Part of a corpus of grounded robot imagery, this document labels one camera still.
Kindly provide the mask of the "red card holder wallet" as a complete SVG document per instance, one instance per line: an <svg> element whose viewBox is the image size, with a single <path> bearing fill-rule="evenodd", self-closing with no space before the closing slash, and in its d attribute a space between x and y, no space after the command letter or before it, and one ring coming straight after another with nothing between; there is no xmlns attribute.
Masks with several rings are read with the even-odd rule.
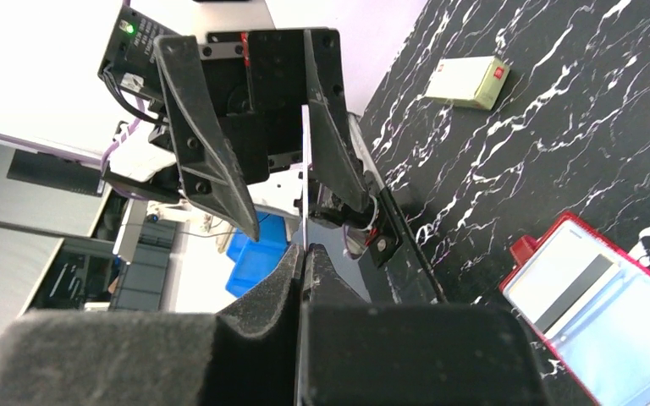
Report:
<svg viewBox="0 0 650 406"><path fill-rule="evenodd" d="M566 212L542 237L523 236L510 247L515 266L500 283L500 292L504 296L505 284L566 220L580 224L615 251L622 259L621 268L607 283L589 291L587 299L578 301L580 311L553 335L541 334L521 316L594 402L650 405L650 269L638 259Z"/></svg>

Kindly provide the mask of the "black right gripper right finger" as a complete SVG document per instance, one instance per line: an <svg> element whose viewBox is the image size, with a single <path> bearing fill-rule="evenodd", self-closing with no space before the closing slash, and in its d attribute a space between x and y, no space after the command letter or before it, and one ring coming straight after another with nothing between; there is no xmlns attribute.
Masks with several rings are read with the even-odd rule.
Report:
<svg viewBox="0 0 650 406"><path fill-rule="evenodd" d="M373 304L306 254L300 318L303 405L544 405L520 323L506 310Z"/></svg>

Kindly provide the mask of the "white magnetic stripe card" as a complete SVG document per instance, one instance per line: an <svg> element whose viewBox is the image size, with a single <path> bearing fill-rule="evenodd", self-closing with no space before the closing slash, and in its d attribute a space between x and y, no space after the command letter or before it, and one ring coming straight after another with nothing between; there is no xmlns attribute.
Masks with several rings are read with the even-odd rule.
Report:
<svg viewBox="0 0 650 406"><path fill-rule="evenodd" d="M566 220L505 284L504 297L541 334L553 335L577 304L616 275L622 259L580 224Z"/></svg>

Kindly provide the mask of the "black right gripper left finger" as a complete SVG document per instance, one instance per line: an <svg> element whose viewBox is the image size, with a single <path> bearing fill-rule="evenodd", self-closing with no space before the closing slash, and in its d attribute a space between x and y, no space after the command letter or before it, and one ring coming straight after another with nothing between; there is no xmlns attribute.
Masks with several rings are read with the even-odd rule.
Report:
<svg viewBox="0 0 650 406"><path fill-rule="evenodd" d="M31 311L0 336L0 405L290 405L303 260L215 314Z"/></svg>

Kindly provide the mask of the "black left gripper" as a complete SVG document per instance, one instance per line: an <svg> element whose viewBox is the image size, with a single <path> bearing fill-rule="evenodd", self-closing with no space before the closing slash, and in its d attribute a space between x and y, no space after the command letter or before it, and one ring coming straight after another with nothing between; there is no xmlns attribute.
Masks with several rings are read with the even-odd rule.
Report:
<svg viewBox="0 0 650 406"><path fill-rule="evenodd" d="M315 179L351 209L366 210L370 196L350 137L337 30L209 32L203 68L194 36L161 35L153 46L191 205L258 240L246 184L301 162L307 105Z"/></svg>

